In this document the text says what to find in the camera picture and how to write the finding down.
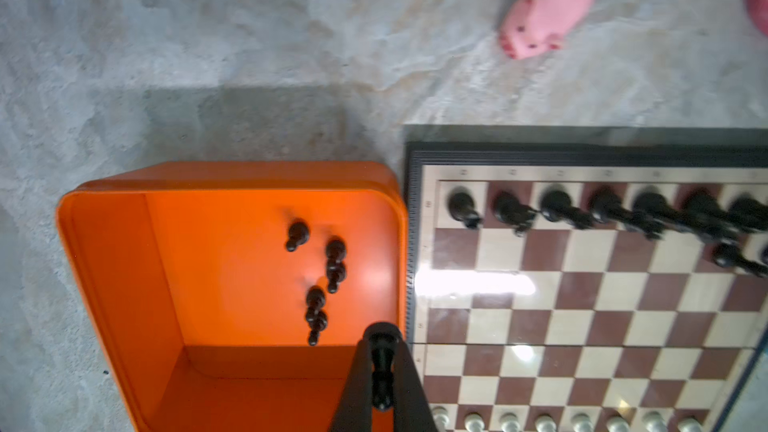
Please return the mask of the black chess pawn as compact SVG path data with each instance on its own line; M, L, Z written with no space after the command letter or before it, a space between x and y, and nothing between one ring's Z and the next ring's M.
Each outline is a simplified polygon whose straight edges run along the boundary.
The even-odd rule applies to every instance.
M393 362L396 354L396 339L387 334L375 334L370 338L372 372L372 406L379 411L393 407Z

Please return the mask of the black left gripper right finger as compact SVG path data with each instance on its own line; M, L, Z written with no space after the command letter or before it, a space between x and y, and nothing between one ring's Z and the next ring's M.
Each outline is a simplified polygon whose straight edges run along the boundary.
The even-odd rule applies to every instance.
M410 349L391 323L384 324L383 381L395 431L437 430Z

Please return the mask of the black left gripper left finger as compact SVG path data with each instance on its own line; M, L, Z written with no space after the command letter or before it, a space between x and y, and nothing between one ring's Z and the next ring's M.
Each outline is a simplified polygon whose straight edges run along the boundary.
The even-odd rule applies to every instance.
M372 372L370 338L383 334L384 324L368 326L358 342L349 374L334 413L329 431L371 431L373 428Z

